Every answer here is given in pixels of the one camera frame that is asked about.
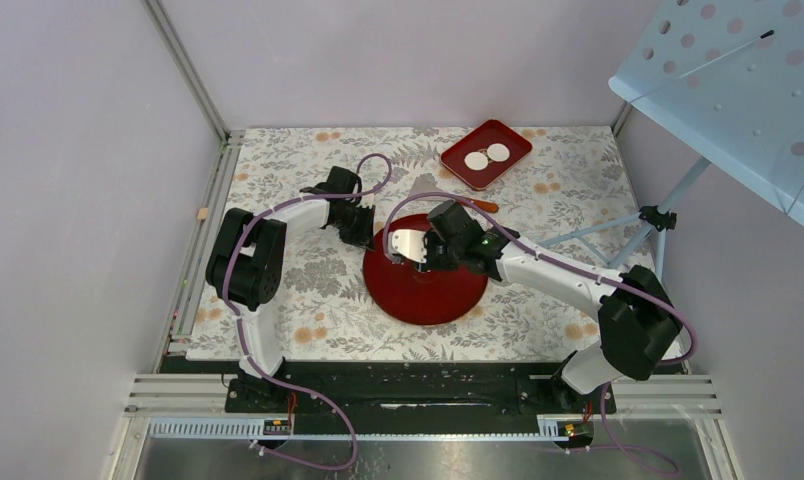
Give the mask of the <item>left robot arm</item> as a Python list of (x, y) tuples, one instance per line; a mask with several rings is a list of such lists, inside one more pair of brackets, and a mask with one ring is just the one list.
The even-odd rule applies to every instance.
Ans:
[(310, 261), (323, 253), (327, 262), (340, 263), (349, 253), (374, 252), (370, 197), (376, 191), (364, 187), (358, 171), (335, 166), (319, 183), (262, 212), (225, 212), (204, 277), (235, 318), (238, 365), (255, 378), (249, 395), (263, 410), (282, 407), (288, 390), (322, 398), (280, 372), (286, 363), (278, 331), (286, 269), (302, 267), (299, 253)]

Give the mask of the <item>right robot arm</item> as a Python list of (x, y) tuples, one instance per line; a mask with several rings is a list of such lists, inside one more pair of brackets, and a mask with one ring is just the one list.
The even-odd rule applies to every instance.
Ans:
[(501, 225), (484, 229), (454, 200), (434, 208), (427, 221), (415, 249), (423, 270), (463, 267), (541, 291), (596, 320), (598, 340), (570, 354), (551, 386), (561, 410), (579, 410), (597, 387), (621, 377), (648, 379), (683, 329), (661, 281), (646, 267), (620, 272), (568, 259)]

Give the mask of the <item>round red tray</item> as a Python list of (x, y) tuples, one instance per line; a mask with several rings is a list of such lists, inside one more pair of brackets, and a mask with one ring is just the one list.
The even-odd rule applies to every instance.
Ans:
[(375, 249), (365, 253), (362, 272), (366, 289), (378, 307), (402, 322), (432, 326), (455, 321), (484, 295), (489, 280), (465, 268), (421, 273), (406, 261), (394, 264), (384, 255), (375, 234)]

